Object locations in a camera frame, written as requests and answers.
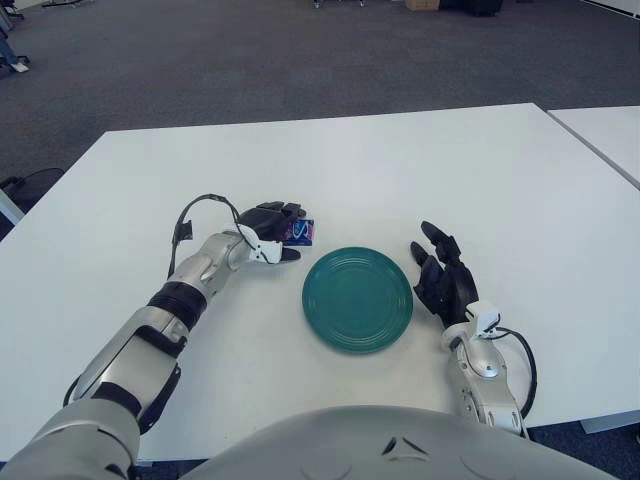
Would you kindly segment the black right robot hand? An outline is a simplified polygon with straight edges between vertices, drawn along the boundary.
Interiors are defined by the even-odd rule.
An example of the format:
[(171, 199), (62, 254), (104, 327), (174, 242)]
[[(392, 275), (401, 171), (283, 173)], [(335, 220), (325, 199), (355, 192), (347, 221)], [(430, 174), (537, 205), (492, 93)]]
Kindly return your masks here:
[(421, 230), (435, 247), (435, 254), (411, 242), (410, 252), (420, 268), (413, 290), (423, 305), (440, 317), (445, 329), (466, 323), (467, 306), (478, 301), (479, 296), (473, 276), (461, 260), (458, 244), (453, 236), (430, 222), (423, 221)]

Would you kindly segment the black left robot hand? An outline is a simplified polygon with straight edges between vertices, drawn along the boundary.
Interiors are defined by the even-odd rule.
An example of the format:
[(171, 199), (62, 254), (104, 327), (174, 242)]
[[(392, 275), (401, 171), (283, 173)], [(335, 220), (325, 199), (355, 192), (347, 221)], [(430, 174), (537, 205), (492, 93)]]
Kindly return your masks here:
[(269, 265), (299, 260), (301, 253), (287, 247), (285, 240), (289, 229), (305, 218), (300, 204), (282, 201), (262, 203), (243, 212), (236, 223), (248, 241), (249, 259)]

